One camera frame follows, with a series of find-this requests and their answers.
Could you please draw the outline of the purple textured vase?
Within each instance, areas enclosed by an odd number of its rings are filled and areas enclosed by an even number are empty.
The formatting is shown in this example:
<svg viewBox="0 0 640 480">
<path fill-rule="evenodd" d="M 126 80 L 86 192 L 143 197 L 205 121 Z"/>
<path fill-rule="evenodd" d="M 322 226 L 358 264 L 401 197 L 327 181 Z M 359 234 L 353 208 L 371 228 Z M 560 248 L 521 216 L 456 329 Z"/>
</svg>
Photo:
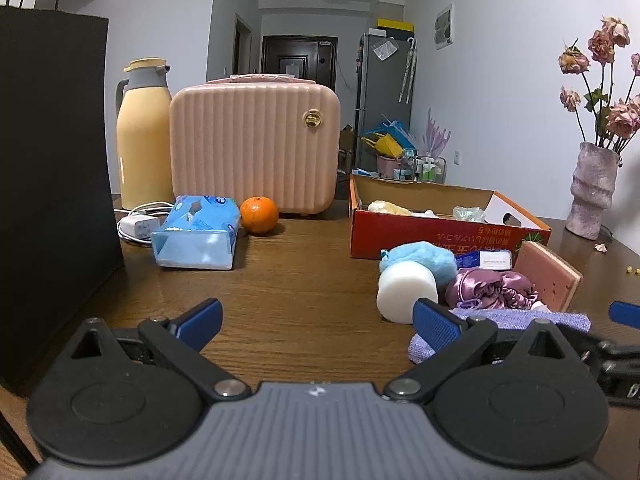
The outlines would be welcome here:
<svg viewBox="0 0 640 480">
<path fill-rule="evenodd" d="M 591 142 L 582 142 L 573 172 L 573 196 L 565 229 L 585 240 L 596 240 L 602 217 L 611 208 L 620 155 Z"/>
</svg>

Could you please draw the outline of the blue pocket tissue pack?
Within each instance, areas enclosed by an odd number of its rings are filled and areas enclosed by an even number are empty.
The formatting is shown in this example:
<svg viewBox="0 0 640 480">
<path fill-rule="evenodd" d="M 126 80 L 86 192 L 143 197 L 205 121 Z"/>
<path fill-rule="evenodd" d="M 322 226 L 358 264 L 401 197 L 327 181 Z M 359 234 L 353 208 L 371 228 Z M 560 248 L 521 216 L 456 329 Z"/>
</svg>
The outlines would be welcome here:
<svg viewBox="0 0 640 480">
<path fill-rule="evenodd" d="M 509 271 L 512 269 L 512 254 L 507 249 L 482 249 L 456 257 L 459 269 L 484 269 Z"/>
</svg>

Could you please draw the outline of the white yellow plush alpaca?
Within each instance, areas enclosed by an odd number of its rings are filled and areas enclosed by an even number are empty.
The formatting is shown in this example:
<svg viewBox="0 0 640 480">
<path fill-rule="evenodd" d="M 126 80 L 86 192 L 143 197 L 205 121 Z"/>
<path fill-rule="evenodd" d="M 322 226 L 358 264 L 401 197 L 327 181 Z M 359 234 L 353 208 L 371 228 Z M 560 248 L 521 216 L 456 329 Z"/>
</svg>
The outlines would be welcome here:
<svg viewBox="0 0 640 480">
<path fill-rule="evenodd" d="M 376 212 L 377 214 L 397 214 L 398 216 L 411 216 L 412 211 L 398 206 L 386 200 L 374 200 L 367 206 L 367 211 Z"/>
</svg>

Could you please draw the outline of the light blue fluffy puff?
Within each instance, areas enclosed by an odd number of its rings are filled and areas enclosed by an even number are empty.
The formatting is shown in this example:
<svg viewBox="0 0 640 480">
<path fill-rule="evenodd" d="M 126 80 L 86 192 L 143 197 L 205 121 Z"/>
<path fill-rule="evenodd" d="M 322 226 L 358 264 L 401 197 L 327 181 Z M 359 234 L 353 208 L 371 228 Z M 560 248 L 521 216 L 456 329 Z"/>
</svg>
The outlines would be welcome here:
<svg viewBox="0 0 640 480">
<path fill-rule="evenodd" d="M 378 268 L 380 272 L 384 272 L 390 266 L 406 261 L 419 263 L 430 270 L 438 287 L 448 285 L 458 273 L 454 253 L 425 240 L 402 244 L 390 250 L 382 250 Z"/>
</svg>

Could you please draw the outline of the red cardboard pumpkin box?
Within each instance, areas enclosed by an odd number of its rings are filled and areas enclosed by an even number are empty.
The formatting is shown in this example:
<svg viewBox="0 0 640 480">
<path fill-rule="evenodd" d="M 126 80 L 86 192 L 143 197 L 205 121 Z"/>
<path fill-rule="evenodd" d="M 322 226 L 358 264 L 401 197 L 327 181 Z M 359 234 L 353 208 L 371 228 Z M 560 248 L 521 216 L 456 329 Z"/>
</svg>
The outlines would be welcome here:
<svg viewBox="0 0 640 480">
<path fill-rule="evenodd" d="M 497 191 L 427 182 L 402 182 L 352 176 L 349 182 L 350 255 L 378 260 L 382 250 L 425 240 L 457 255 L 477 249 L 507 249 L 524 242 L 547 244 L 551 228 Z M 412 211 L 411 216 L 367 211 L 386 200 Z M 454 206 L 480 207 L 485 223 L 452 218 Z"/>
</svg>

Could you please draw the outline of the orange tangerine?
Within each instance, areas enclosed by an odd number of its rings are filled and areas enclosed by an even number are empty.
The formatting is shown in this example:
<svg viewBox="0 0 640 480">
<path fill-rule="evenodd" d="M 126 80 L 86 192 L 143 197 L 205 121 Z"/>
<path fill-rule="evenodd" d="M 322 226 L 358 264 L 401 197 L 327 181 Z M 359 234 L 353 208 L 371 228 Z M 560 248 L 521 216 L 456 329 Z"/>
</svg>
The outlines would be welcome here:
<svg viewBox="0 0 640 480">
<path fill-rule="evenodd" d="M 257 235 L 271 232 L 278 224 L 279 209 L 266 196 L 250 197 L 240 207 L 241 224 L 247 232 Z"/>
</svg>

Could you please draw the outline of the pink layered cleaning sponge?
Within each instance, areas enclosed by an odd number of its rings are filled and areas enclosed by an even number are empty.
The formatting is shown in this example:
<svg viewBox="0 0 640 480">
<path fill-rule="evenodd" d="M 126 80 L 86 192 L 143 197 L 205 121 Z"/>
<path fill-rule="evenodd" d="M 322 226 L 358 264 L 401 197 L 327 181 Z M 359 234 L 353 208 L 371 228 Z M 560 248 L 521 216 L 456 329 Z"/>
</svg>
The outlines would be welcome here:
<svg viewBox="0 0 640 480">
<path fill-rule="evenodd" d="M 537 242 L 522 244 L 514 270 L 529 279 L 539 300 L 552 312 L 568 310 L 584 279 L 574 266 Z"/>
</svg>

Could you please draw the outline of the purple knitted cloth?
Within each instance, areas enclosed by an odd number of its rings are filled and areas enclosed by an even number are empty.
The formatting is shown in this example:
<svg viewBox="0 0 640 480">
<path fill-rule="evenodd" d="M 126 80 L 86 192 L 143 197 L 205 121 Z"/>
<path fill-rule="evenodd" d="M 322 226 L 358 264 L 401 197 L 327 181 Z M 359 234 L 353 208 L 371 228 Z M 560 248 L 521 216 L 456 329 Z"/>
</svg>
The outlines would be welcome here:
<svg viewBox="0 0 640 480">
<path fill-rule="evenodd" d="M 554 324 L 565 324 L 589 332 L 591 321 L 587 315 L 572 312 L 551 312 L 543 310 L 479 310 L 471 311 L 464 309 L 452 310 L 454 315 L 465 320 L 472 314 L 485 315 L 491 321 L 494 321 L 500 330 L 525 330 L 530 322 L 535 318 L 548 318 Z M 430 358 L 435 350 L 419 335 L 414 334 L 408 345 L 408 359 L 414 364 L 420 364 Z"/>
</svg>

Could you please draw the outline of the black paper shopping bag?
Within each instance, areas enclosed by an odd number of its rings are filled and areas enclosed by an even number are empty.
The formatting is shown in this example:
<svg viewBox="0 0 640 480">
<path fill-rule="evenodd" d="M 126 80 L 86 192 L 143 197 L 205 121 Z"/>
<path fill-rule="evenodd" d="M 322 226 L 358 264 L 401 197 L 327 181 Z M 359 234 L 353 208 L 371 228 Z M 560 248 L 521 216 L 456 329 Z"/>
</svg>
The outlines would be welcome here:
<svg viewBox="0 0 640 480">
<path fill-rule="evenodd" d="M 108 21 L 1 8 L 1 385 L 21 392 L 122 265 L 108 177 Z"/>
</svg>

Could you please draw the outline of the white wedge makeup sponge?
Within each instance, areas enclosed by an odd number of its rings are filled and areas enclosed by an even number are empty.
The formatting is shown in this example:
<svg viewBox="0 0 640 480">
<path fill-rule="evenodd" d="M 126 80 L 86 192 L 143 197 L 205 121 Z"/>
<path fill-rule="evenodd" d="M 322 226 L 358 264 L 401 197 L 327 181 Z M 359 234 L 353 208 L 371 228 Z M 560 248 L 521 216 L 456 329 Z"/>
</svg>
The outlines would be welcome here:
<svg viewBox="0 0 640 480">
<path fill-rule="evenodd" d="M 530 310 L 538 311 L 538 312 L 544 312 L 544 313 L 549 313 L 550 312 L 548 307 L 545 304 L 543 304 L 541 301 L 534 302 L 532 304 L 532 306 L 530 307 Z"/>
</svg>

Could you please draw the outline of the yellow box on refrigerator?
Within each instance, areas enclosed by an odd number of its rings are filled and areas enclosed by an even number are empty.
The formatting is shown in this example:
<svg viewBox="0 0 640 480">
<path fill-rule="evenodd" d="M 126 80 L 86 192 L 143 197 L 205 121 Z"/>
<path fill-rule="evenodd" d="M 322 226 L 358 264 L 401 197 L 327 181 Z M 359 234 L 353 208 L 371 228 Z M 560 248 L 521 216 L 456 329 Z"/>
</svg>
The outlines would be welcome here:
<svg viewBox="0 0 640 480">
<path fill-rule="evenodd" d="M 390 20 L 389 18 L 378 18 L 376 20 L 376 27 L 390 30 L 402 30 L 403 32 L 408 32 L 408 34 L 414 33 L 414 25 L 412 23 Z"/>
</svg>

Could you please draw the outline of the purple satin scrunchie bonnet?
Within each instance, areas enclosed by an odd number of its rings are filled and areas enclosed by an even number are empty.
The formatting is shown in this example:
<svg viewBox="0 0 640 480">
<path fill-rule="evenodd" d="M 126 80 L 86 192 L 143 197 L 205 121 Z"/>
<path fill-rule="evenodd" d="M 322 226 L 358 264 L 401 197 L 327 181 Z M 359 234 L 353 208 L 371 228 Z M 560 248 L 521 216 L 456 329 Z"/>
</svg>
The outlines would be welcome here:
<svg viewBox="0 0 640 480">
<path fill-rule="evenodd" d="M 448 306 L 468 310 L 530 310 L 539 300 L 535 285 L 516 271 L 462 268 L 448 284 Z"/>
</svg>

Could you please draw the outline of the yellow thermos jug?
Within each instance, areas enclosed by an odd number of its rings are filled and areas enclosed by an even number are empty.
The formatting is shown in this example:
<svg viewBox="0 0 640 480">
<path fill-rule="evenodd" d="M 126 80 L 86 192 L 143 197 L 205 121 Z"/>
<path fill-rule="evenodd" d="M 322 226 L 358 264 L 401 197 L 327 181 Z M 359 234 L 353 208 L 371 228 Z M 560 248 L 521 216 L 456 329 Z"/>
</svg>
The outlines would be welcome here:
<svg viewBox="0 0 640 480">
<path fill-rule="evenodd" d="M 138 58 L 116 87 L 116 141 L 122 206 L 171 202 L 169 107 L 163 58 Z"/>
</svg>

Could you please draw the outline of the white cylindrical sponge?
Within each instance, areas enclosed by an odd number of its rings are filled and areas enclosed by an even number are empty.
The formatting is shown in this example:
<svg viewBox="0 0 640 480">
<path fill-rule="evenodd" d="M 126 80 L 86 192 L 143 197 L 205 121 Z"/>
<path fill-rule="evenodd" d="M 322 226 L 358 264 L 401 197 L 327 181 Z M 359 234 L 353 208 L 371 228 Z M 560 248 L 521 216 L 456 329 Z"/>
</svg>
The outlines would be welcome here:
<svg viewBox="0 0 640 480">
<path fill-rule="evenodd" d="M 413 261 L 394 263 L 378 279 L 376 306 L 387 321 L 411 324 L 414 304 L 422 298 L 438 303 L 434 274 Z"/>
</svg>

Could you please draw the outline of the iridescent translucent shower cap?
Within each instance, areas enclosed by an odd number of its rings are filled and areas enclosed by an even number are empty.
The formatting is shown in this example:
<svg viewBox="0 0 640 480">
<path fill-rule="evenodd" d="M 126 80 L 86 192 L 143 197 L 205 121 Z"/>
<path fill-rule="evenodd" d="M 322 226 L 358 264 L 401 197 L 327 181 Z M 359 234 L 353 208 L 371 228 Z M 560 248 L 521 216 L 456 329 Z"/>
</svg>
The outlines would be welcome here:
<svg viewBox="0 0 640 480">
<path fill-rule="evenodd" d="M 454 218 L 454 220 L 464 222 L 486 222 L 485 211 L 480 207 L 454 206 L 454 209 L 452 210 L 452 218 Z"/>
</svg>

